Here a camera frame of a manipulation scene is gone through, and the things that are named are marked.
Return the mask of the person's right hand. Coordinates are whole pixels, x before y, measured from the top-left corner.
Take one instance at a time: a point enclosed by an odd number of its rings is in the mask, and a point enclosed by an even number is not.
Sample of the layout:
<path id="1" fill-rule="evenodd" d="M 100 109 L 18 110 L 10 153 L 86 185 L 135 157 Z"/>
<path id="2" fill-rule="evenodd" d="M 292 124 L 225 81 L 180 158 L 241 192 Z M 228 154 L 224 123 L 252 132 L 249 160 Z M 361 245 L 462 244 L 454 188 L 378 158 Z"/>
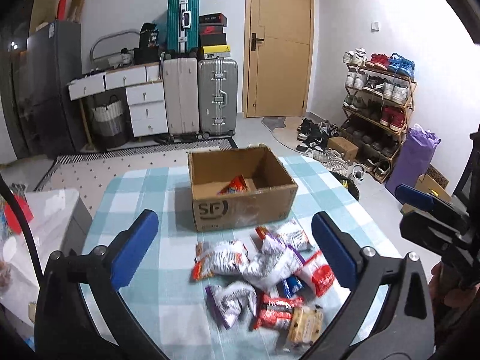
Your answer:
<path id="1" fill-rule="evenodd" d="M 479 291 L 477 284 L 473 288 L 462 290 L 452 284 L 452 271 L 438 262 L 430 271 L 430 297 L 433 307 L 436 330 L 446 330 L 461 319 L 470 307 Z"/>

